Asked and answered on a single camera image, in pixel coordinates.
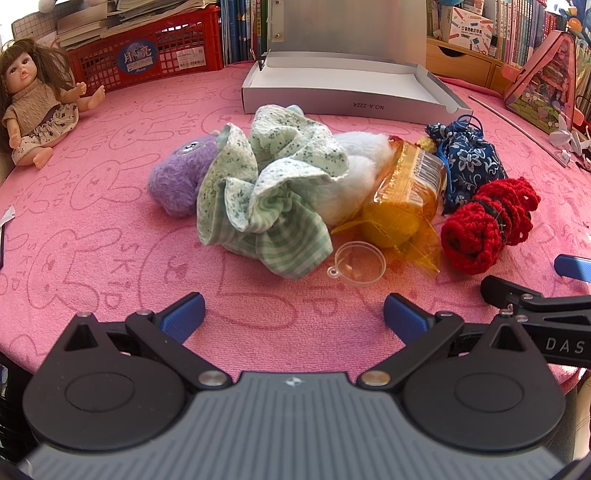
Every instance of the doll hair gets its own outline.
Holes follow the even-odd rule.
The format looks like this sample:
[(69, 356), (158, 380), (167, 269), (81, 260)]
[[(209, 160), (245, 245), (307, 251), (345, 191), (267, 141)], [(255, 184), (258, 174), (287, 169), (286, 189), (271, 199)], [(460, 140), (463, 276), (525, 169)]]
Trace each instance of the doll hair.
[[(6, 85), (6, 72), (22, 53), (31, 56), (37, 66), (37, 78), (51, 86), (57, 98), (61, 96), (62, 89), (72, 88), (70, 59), (65, 50), (45, 47), (31, 37), (8, 42), (6, 49), (0, 53), (0, 118), (12, 102), (12, 95), (8, 93)], [(4, 126), (0, 128), (0, 150), (12, 151), (8, 144), (8, 130)]]

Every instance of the knit sweater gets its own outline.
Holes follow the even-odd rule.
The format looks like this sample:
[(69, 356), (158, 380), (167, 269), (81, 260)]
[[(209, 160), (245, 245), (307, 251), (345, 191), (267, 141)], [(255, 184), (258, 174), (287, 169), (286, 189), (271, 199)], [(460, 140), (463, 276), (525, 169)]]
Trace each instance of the knit sweater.
[(53, 89), (39, 79), (12, 96), (12, 105), (2, 117), (2, 124), (14, 118), (18, 122), (21, 135), (28, 135), (38, 127), (47, 112), (53, 107), (61, 105), (56, 99)]

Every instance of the floral skirt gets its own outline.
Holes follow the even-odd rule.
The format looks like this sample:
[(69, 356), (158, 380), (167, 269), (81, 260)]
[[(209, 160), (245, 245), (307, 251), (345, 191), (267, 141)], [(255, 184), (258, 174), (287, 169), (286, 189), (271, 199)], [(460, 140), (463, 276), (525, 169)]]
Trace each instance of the floral skirt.
[(18, 165), (33, 148), (43, 147), (63, 134), (74, 130), (78, 124), (78, 118), (78, 106), (75, 103), (65, 103), (58, 106), (49, 120), (45, 121), (44, 119), (41, 125), (22, 138), (20, 147), (12, 150), (14, 164)]

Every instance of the blue floral pouch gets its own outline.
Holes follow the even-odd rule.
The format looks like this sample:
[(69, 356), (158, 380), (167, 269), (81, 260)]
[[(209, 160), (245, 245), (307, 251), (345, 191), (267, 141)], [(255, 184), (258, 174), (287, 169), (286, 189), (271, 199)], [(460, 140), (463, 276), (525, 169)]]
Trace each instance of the blue floral pouch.
[[(470, 123), (472, 119), (478, 126)], [(447, 169), (444, 215), (469, 202), (481, 185), (507, 178), (495, 146), (484, 140), (482, 130), (480, 120), (472, 115), (462, 115), (448, 126), (436, 123), (425, 128)]]

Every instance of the orange plastic bag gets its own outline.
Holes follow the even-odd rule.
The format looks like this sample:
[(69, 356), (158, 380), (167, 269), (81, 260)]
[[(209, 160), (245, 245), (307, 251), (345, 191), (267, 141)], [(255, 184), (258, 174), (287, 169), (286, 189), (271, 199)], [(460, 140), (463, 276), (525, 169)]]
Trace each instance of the orange plastic bag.
[(391, 141), (394, 159), (374, 192), (332, 233), (356, 229), (365, 241), (406, 261), (439, 272), (441, 246), (431, 225), (445, 187), (443, 162), (404, 140)]

